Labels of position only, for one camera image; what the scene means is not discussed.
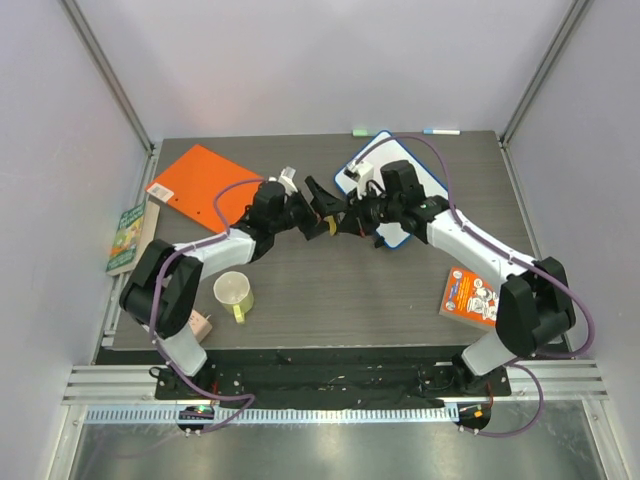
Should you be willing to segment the yellow whiteboard eraser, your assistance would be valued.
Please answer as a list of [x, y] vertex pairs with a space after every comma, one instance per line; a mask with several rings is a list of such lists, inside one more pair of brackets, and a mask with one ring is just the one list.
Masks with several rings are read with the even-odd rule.
[[325, 217], [324, 222], [327, 224], [329, 235], [334, 236], [337, 233], [335, 219], [332, 216]]

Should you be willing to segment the blue framed whiteboard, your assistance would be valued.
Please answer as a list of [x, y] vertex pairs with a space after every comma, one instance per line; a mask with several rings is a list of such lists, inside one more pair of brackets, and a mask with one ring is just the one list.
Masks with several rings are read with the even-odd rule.
[[[371, 138], [343, 167], [341, 167], [334, 176], [334, 182], [338, 189], [348, 194], [356, 188], [357, 182], [349, 178], [345, 174], [346, 167], [360, 157], [369, 147], [379, 143], [380, 141], [391, 137], [392, 134], [387, 130], [380, 131]], [[387, 163], [398, 160], [407, 160], [415, 169], [416, 175], [423, 185], [425, 195], [427, 197], [440, 195], [444, 198], [448, 197], [447, 187], [444, 183], [434, 175], [421, 161], [419, 161], [405, 146], [398, 140], [390, 140], [384, 142], [377, 147], [372, 153], [369, 153], [364, 162], [373, 167], [373, 178], [383, 185], [380, 169]], [[406, 243], [410, 237], [398, 223], [381, 224], [376, 230], [376, 237], [384, 240], [384, 245], [389, 249], [397, 249]]]

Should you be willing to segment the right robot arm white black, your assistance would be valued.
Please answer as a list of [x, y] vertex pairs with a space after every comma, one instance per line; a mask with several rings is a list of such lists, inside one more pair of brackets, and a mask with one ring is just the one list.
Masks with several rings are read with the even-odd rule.
[[448, 199], [426, 195], [407, 160], [381, 168], [380, 192], [375, 190], [375, 173], [366, 162], [352, 161], [345, 167], [345, 176], [356, 185], [347, 195], [339, 232], [370, 235], [383, 224], [396, 225], [456, 258], [499, 290], [493, 329], [452, 360], [451, 380], [457, 391], [477, 393], [496, 369], [536, 353], [574, 326], [573, 302], [559, 261], [521, 258], [475, 229]]

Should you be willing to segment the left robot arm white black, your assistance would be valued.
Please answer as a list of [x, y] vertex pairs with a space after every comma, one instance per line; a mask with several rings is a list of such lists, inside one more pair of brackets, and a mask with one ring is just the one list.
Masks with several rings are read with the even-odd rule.
[[205, 397], [213, 385], [212, 373], [204, 368], [207, 354], [188, 325], [200, 282], [230, 267], [257, 261], [281, 232], [297, 229], [308, 240], [327, 232], [325, 219], [344, 208], [343, 200], [312, 177], [305, 183], [310, 200], [284, 175], [224, 188], [216, 195], [217, 201], [236, 187], [257, 185], [239, 220], [224, 221], [222, 233], [191, 243], [152, 241], [122, 290], [120, 308], [147, 329], [165, 360], [180, 371], [178, 386], [190, 398]]

